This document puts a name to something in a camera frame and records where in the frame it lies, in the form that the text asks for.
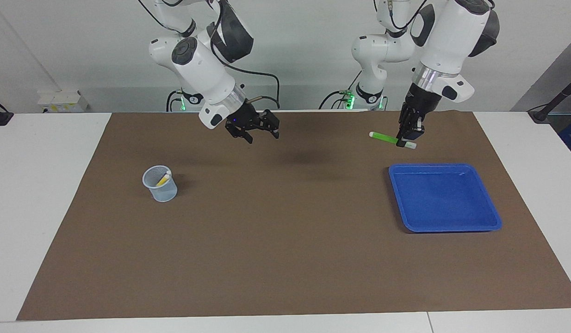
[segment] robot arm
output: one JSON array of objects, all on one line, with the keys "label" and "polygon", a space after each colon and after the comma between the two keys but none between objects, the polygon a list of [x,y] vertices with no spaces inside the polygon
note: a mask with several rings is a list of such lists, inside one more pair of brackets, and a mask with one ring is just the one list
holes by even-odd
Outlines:
[{"label": "robot arm", "polygon": [[463,62],[495,44],[499,20],[484,0],[448,0],[433,27],[399,118],[397,146],[424,132],[423,120],[442,97],[460,103],[474,88],[460,75]]},{"label": "robot arm", "polygon": [[[154,1],[161,10],[172,10],[161,0]],[[174,4],[187,6],[199,1],[202,0],[178,0]],[[150,55],[156,63],[178,76],[183,89],[188,86],[203,98],[205,104],[199,112],[199,119],[209,129],[214,129],[228,119],[225,125],[228,132],[233,137],[243,137],[249,143],[253,141],[248,133],[251,129],[270,131],[273,137],[279,138],[277,117],[269,110],[256,112],[241,87],[224,67],[226,62],[233,63],[249,55],[253,38],[228,0],[205,1],[218,13],[217,23],[211,23],[196,37],[184,38],[181,34],[175,38],[156,39],[150,44]],[[170,25],[169,22],[175,20],[169,19],[164,25]],[[172,23],[173,28],[182,31],[177,24]]]},{"label": "robot arm", "polygon": [[[357,103],[367,108],[376,108],[381,100],[387,73],[384,63],[408,61],[413,55],[415,44],[406,30],[397,29],[385,10],[387,0],[380,0],[377,13],[379,23],[385,28],[385,34],[366,35],[357,38],[353,44],[352,55],[360,63],[362,72],[355,93]],[[410,18],[410,0],[393,0],[395,22],[407,22]]]},{"label": "robot arm", "polygon": [[191,36],[197,25],[195,20],[191,17],[178,17],[176,16],[176,11],[173,11],[175,6],[188,6],[194,4],[195,2],[203,2],[205,0],[171,0],[167,4],[172,4],[169,6],[164,3],[163,0],[154,0],[154,12],[159,21],[168,29],[177,31],[180,36],[187,38]]}]

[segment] brown mat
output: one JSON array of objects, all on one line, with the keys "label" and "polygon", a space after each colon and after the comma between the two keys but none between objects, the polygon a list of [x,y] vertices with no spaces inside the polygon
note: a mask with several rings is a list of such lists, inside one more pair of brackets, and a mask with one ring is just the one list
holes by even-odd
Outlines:
[{"label": "brown mat", "polygon": [[[280,114],[254,144],[195,114],[114,114],[19,320],[571,308],[571,282],[471,113],[427,119],[417,150],[397,112]],[[465,162],[503,229],[411,234],[395,163]],[[142,173],[168,165],[155,202]]]}]

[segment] table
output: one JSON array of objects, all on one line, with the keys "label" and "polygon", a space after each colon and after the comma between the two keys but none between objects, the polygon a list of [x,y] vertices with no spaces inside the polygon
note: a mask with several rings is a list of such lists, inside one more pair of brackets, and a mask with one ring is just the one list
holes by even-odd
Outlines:
[{"label": "table", "polygon": [[[571,279],[571,153],[527,114],[475,115]],[[571,309],[13,322],[109,117],[18,114],[0,127],[0,332],[571,332]]]}]

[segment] blue tray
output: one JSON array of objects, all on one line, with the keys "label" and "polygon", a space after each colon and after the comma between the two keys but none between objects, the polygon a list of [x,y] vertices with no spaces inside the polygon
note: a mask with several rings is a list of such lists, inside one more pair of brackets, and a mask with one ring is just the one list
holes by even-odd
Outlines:
[{"label": "blue tray", "polygon": [[403,223],[413,232],[476,232],[502,227],[471,165],[395,164],[389,174]]}]

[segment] plastic cup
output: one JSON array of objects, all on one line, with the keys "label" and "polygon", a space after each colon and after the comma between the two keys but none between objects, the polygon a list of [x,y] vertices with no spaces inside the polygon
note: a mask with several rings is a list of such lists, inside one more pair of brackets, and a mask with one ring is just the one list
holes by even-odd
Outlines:
[{"label": "plastic cup", "polygon": [[158,182],[170,171],[167,166],[156,165],[146,170],[142,177],[142,183],[147,187],[154,200],[157,202],[169,202],[176,196],[176,184],[174,183],[173,175],[161,186],[156,186]]}]

